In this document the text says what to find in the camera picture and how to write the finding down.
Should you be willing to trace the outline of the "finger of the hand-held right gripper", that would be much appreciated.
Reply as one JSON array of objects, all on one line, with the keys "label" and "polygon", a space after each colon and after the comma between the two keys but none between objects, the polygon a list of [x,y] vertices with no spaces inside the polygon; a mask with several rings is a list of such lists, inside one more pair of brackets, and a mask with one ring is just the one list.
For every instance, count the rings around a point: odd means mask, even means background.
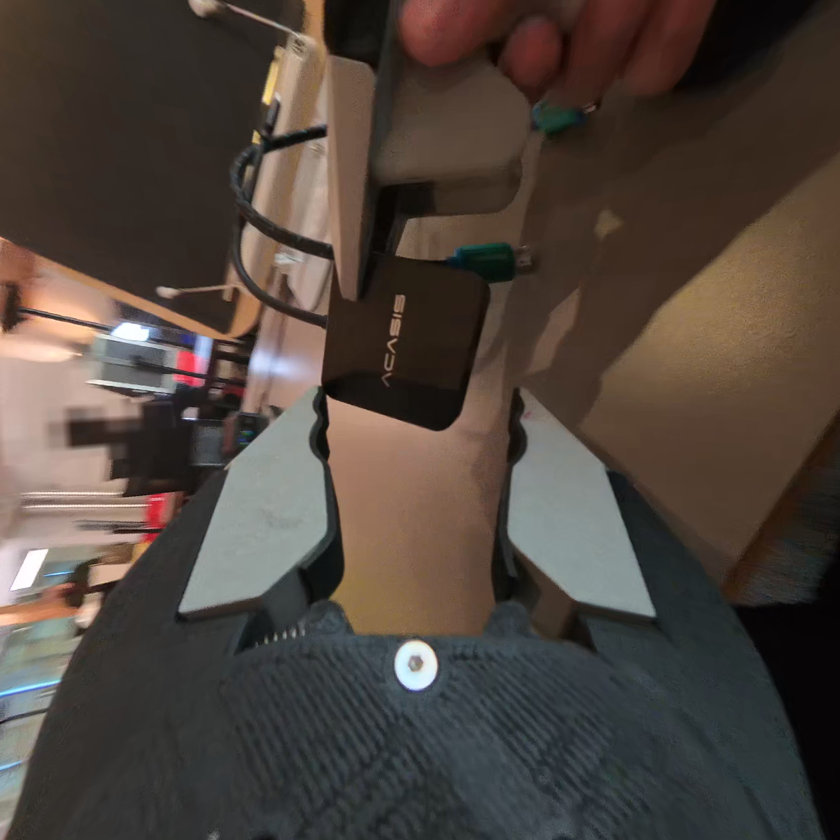
[{"label": "finger of the hand-held right gripper", "polygon": [[329,55],[325,79],[332,260],[341,296],[357,301],[361,292],[376,76],[363,61]]},{"label": "finger of the hand-held right gripper", "polygon": [[395,48],[374,105],[373,186],[420,189],[419,216],[505,209],[522,181],[529,100],[479,52],[426,67]]}]

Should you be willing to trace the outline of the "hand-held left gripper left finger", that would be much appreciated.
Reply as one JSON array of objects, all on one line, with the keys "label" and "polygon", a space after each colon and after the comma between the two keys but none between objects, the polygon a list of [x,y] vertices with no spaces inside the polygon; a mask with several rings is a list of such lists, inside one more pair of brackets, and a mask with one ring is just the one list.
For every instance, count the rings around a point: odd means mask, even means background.
[{"label": "hand-held left gripper left finger", "polygon": [[263,613],[296,623],[343,579],[329,409],[305,392],[232,461],[178,613],[188,621]]}]

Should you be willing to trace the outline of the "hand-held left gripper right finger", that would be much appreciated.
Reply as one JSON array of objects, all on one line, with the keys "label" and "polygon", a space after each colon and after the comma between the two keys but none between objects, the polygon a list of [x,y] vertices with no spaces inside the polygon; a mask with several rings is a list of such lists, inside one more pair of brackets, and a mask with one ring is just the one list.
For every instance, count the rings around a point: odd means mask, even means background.
[{"label": "hand-held left gripper right finger", "polygon": [[496,602],[523,606],[543,637],[571,637],[591,617],[655,622],[608,469],[524,389],[511,399],[493,543]]}]

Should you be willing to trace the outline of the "braided hdmi cable green plugs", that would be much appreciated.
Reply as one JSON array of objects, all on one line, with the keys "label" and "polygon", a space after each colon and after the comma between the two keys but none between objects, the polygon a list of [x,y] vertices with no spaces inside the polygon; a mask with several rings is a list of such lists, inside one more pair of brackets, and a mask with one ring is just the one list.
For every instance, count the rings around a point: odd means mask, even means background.
[{"label": "braided hdmi cable green plugs", "polygon": [[[548,103],[547,100],[541,100],[532,109],[532,127],[546,137],[554,138],[567,130],[582,126],[601,105],[601,101],[593,101],[578,108],[564,108]],[[269,138],[262,137],[234,158],[229,170],[229,184],[234,195],[239,226],[237,233],[234,234],[232,260],[243,283],[251,281],[240,253],[241,233],[246,224],[293,251],[333,262],[334,254],[331,244],[304,237],[302,234],[271,222],[255,210],[245,189],[247,170],[256,173],[266,155],[300,144],[323,140],[328,136],[328,131],[327,125],[322,123]],[[502,243],[459,247],[453,255],[446,258],[445,264],[452,268],[473,272],[489,284],[509,282],[526,266],[520,249],[516,250],[511,245]]]}]

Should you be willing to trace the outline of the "black video capture adapter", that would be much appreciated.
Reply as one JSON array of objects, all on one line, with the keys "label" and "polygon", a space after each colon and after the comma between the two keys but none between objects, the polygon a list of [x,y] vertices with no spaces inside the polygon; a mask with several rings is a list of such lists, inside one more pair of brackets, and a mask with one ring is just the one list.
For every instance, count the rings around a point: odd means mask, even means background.
[{"label": "black video capture adapter", "polygon": [[462,412],[490,303],[477,274],[374,254],[358,300],[331,292],[321,384],[333,400],[441,432]]}]

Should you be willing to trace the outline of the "person's right hand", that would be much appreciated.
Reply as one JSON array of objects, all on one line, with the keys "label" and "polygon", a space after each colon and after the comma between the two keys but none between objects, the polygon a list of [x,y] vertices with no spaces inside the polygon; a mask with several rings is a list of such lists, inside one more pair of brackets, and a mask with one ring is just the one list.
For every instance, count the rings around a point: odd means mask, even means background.
[{"label": "person's right hand", "polygon": [[570,106],[615,84],[630,95],[674,89],[695,58],[713,1],[586,1],[564,26],[554,2],[409,1],[398,17],[406,53],[443,67],[499,45],[502,73],[535,102]]}]

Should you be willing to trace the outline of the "black studio light panel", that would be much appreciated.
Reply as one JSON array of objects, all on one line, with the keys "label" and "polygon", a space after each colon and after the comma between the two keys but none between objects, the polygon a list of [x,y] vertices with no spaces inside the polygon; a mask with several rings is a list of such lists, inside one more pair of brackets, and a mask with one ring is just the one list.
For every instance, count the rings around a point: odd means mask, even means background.
[{"label": "black studio light panel", "polygon": [[172,394],[179,385],[204,384],[212,339],[177,333],[166,340],[161,329],[123,322],[99,333],[85,352],[85,383],[130,395]]}]

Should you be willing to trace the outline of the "black wood-edged board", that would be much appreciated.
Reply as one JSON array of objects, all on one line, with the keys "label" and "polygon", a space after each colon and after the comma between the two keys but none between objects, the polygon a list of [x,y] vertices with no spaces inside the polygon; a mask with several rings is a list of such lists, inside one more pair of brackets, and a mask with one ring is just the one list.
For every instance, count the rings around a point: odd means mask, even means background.
[{"label": "black wood-edged board", "polygon": [[273,27],[188,2],[1,7],[2,281],[65,275],[173,324],[239,337],[228,174],[262,122]]}]

